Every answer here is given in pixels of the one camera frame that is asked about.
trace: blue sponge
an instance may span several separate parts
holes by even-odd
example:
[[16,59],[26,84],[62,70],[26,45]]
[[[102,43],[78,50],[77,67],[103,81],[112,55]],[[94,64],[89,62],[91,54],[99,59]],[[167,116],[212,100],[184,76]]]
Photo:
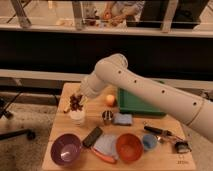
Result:
[[132,115],[131,114],[114,114],[113,124],[115,125],[132,125]]

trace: wooden table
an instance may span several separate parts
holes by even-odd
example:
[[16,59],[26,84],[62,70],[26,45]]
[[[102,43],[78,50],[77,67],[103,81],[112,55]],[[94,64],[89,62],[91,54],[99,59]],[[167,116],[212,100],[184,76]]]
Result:
[[53,141],[64,133],[74,133],[83,140],[89,132],[96,126],[100,126],[104,133],[113,133],[121,135],[123,133],[133,133],[139,138],[146,132],[144,131],[144,123],[150,126],[168,129],[180,136],[184,137],[180,123],[170,117],[169,115],[163,118],[147,118],[147,117],[133,117],[132,126],[105,126],[102,122],[101,114],[104,110],[110,109],[117,112],[118,108],[109,108],[105,105],[104,99],[106,94],[116,94],[116,88],[109,86],[103,93],[96,99],[89,100],[85,106],[86,122],[82,126],[76,126],[72,123],[70,116],[63,113],[63,109],[69,105],[69,97],[79,87],[78,83],[66,83],[63,88],[57,114],[53,123],[52,131],[49,137],[44,161],[42,168],[44,171],[52,170],[81,170],[81,171],[194,171],[196,170],[195,164],[191,153],[176,154],[170,143],[160,144],[152,151],[146,152],[142,157],[131,164],[125,164],[123,161],[118,160],[117,164],[109,164],[100,160],[90,150],[83,149],[81,156],[74,165],[70,168],[62,168],[57,166],[51,159],[50,149]]

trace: orange handle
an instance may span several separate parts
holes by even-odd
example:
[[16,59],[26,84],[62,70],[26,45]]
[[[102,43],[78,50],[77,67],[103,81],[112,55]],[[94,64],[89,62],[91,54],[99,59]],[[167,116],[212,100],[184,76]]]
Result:
[[107,163],[115,164],[117,162],[117,160],[115,160],[113,157],[106,156],[100,153],[99,151],[97,151],[96,149],[94,149],[93,147],[91,147],[91,150],[96,156],[98,156],[100,159],[102,159],[103,161]]

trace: person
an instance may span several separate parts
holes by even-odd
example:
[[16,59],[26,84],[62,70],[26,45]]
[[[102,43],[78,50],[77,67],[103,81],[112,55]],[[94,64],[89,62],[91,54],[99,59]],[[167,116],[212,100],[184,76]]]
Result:
[[134,16],[142,12],[145,1],[109,1],[103,12],[103,20],[117,26],[127,18],[134,20]]

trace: grapes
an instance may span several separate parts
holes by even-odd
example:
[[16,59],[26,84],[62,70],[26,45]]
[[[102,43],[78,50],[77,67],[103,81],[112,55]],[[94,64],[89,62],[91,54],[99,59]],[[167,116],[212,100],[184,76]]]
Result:
[[83,97],[82,94],[79,95],[73,94],[72,96],[70,96],[70,109],[72,111],[82,110],[83,105],[80,105],[82,97]]

